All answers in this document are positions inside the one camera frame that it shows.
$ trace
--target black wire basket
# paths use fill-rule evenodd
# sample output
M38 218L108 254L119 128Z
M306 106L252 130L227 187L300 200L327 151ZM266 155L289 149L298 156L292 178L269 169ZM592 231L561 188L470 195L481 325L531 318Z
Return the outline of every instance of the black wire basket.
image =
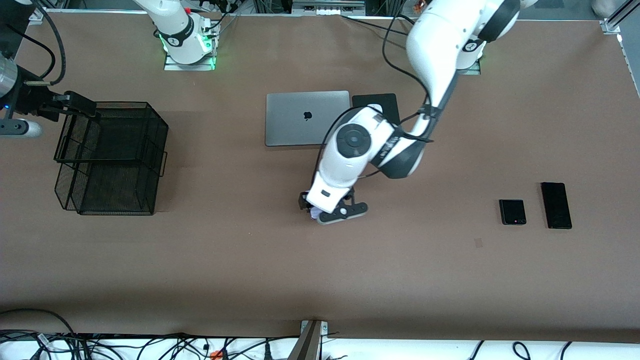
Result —
M146 102L98 102L67 115L54 159L56 195L80 215L153 215L169 127Z

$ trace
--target small black phone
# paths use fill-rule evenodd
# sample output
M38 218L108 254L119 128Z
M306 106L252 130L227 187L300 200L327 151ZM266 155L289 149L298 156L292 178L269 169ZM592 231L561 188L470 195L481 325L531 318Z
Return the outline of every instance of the small black phone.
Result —
M540 186L549 229L571 229L573 226L564 183L541 183Z
M378 104L382 107L382 115L385 119L392 124L400 125L400 112L395 94L354 95L351 97L351 103L353 106Z
M500 214L504 225L524 225L527 217L524 213L524 201L500 200Z

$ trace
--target brown table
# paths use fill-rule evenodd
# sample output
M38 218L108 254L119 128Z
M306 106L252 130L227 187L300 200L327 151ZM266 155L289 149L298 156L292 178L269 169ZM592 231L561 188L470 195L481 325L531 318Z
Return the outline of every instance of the brown table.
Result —
M2 140L2 308L78 332L276 336L318 317L347 337L638 339L640 101L597 22L519 22L460 79L416 173L360 181L369 213L320 226L297 206L317 148L265 147L265 97L394 92L415 111L423 93L380 33L241 17L216 70L165 72L146 15L52 17L68 61L54 89L148 101L170 126L166 175L152 217L81 217L53 192L60 124ZM29 34L55 49L48 26ZM48 64L29 43L17 61ZM541 181L566 183L572 230L546 228ZM525 226L500 222L513 198ZM62 330L25 319L2 324Z

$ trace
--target laptop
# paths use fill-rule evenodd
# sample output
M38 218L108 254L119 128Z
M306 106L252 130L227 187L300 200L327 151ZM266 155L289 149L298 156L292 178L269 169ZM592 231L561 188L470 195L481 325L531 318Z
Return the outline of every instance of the laptop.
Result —
M348 91L267 94L267 146L319 145L335 119L351 107Z

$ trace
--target metal post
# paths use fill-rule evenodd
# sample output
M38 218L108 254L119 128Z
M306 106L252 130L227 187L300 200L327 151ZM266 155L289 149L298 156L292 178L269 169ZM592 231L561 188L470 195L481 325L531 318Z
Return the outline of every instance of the metal post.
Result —
M327 323L320 320L302 322L302 334L287 360L318 360L320 341L328 332Z
M620 32L620 24L625 20L635 9L640 6L640 0L627 0L616 11L614 11L608 19L600 22L602 29L606 34L615 34Z

